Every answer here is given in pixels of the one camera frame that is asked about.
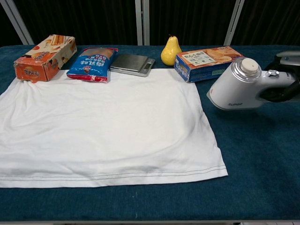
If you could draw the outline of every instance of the blue snack bag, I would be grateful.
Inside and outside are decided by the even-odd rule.
[[[117,48],[87,48],[79,55],[67,76],[72,79],[109,82],[109,66],[113,62]]]

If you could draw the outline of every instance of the white cloth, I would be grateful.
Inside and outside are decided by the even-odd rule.
[[[174,69],[109,83],[13,80],[0,96],[0,187],[162,184],[226,176],[195,84]]]

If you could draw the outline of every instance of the orange snack box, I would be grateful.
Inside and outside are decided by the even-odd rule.
[[[14,61],[15,75],[20,80],[51,80],[77,51],[75,38],[50,35],[29,52]]]

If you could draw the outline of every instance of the digital kitchen scale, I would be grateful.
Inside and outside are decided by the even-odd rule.
[[[110,70],[113,72],[131,74],[136,76],[148,76],[155,60],[147,56],[120,54],[111,64]]]

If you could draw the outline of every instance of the blue tablecloth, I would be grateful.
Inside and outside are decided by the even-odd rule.
[[[160,59],[162,46],[116,47],[120,53],[155,58],[154,68],[167,68]],[[182,46],[182,50],[208,47]],[[0,48],[0,93],[15,77],[13,61],[30,48]],[[233,48],[262,68],[277,52],[300,49],[279,45]],[[221,111],[206,97],[214,82],[196,85],[229,176],[164,185],[0,188],[0,221],[300,220],[300,102]]]

